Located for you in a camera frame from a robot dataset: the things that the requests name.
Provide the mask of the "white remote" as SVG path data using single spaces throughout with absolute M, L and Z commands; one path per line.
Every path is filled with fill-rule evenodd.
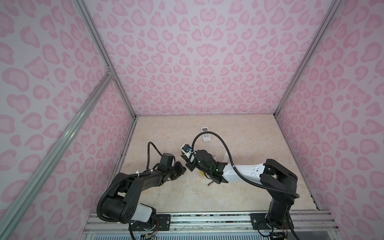
M 204 143 L 211 141 L 211 135 L 208 133 L 208 131 L 209 131 L 208 127 L 201 127 L 201 132 L 203 133 L 202 138 Z

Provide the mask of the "white battery cover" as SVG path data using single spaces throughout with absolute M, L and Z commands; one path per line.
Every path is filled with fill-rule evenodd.
M 223 157 L 223 163 L 229 163 L 230 162 L 230 160 L 229 160 L 229 154 L 228 154 L 228 152 L 225 152 L 225 155 L 224 155 L 224 157 Z

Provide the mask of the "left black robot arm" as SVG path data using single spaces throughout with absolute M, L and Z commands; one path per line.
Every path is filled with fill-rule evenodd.
M 174 181 L 187 169 L 175 156 L 165 153 L 159 163 L 142 173 L 119 173 L 115 176 L 97 204 L 97 216 L 104 222 L 133 224 L 141 222 L 153 226 L 156 209 L 139 203 L 141 193 Z

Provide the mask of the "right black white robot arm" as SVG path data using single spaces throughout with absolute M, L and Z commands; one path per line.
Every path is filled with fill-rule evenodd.
M 246 182 L 254 187 L 267 190 L 272 200 L 267 215 L 267 225 L 279 228 L 300 196 L 296 193 L 298 177 L 273 159 L 258 165 L 234 165 L 232 162 L 216 161 L 206 150 L 192 151 L 189 145 L 181 148 L 182 158 L 190 171 L 200 170 L 216 184 Z

